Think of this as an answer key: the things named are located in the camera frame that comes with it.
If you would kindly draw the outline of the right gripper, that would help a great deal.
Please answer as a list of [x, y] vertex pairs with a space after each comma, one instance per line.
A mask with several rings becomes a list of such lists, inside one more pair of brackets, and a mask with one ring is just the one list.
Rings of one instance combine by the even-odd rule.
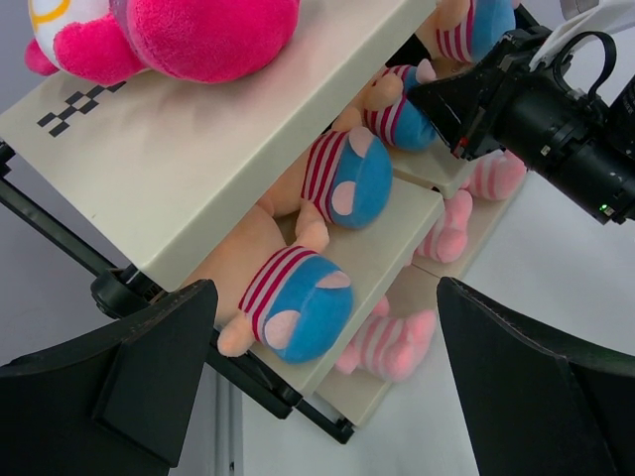
[[496, 145], [494, 123], [511, 100], [517, 77], [528, 71], [550, 32], [546, 27], [507, 32], [474, 68], [416, 86], [407, 98], [455, 157], [481, 158]]

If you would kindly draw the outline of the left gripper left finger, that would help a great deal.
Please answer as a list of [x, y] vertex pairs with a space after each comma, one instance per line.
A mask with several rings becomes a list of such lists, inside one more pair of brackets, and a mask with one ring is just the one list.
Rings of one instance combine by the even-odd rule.
[[177, 467], [213, 333], [199, 281], [1, 368], [4, 475], [166, 475]]

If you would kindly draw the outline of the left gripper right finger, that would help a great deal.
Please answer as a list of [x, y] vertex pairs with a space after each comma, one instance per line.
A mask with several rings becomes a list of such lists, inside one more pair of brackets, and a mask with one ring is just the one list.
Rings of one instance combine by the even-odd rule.
[[633, 356], [510, 309], [456, 278], [441, 278], [437, 300], [480, 474], [633, 474]]

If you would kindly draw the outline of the pink striped plush bottom shelf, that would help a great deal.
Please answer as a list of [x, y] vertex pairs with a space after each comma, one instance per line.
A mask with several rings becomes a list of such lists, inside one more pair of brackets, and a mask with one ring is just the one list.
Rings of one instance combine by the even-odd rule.
[[390, 383], [408, 379], [422, 363], [437, 325], [437, 313], [423, 309], [407, 317], [390, 315], [381, 297], [334, 364], [337, 372], [365, 371]]

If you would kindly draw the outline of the orange doll black hair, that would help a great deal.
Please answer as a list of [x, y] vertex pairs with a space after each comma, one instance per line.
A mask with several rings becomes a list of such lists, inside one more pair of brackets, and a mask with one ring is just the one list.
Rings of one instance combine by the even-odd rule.
[[516, 28], [519, 6], [519, 1], [511, 0], [437, 1], [416, 36], [433, 59], [479, 62], [506, 32]]

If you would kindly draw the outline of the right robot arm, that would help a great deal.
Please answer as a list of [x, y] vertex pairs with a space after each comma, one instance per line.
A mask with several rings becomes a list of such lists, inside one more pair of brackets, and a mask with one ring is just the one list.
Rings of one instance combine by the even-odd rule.
[[564, 72], [589, 32], [569, 40], [551, 64], [531, 69], [549, 34], [542, 26], [509, 31], [473, 68], [417, 86], [408, 98], [455, 157], [510, 151], [598, 222], [622, 224], [634, 217], [634, 84], [612, 104], [601, 99], [598, 89], [617, 60], [603, 32], [595, 37], [604, 64], [588, 91], [572, 89]]

